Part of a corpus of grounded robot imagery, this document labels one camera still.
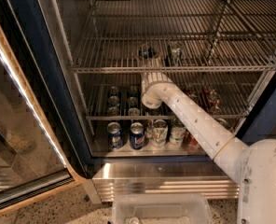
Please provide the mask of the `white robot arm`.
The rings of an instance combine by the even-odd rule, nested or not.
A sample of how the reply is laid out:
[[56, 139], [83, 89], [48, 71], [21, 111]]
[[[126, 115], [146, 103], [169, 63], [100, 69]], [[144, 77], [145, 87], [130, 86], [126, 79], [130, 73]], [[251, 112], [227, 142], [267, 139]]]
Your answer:
[[276, 224], [276, 139], [247, 146], [184, 94], [161, 71], [159, 58], [142, 60], [143, 104], [166, 104], [208, 156], [239, 185], [237, 224]]

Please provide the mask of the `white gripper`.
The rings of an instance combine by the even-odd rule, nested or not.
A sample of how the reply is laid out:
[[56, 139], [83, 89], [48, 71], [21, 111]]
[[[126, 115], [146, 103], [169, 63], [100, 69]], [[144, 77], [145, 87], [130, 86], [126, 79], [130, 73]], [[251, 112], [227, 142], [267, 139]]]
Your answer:
[[141, 66], [145, 71], [141, 74], [142, 91], [147, 91], [151, 85], [172, 83], [172, 81], [161, 71], [163, 63], [161, 58], [143, 60]]

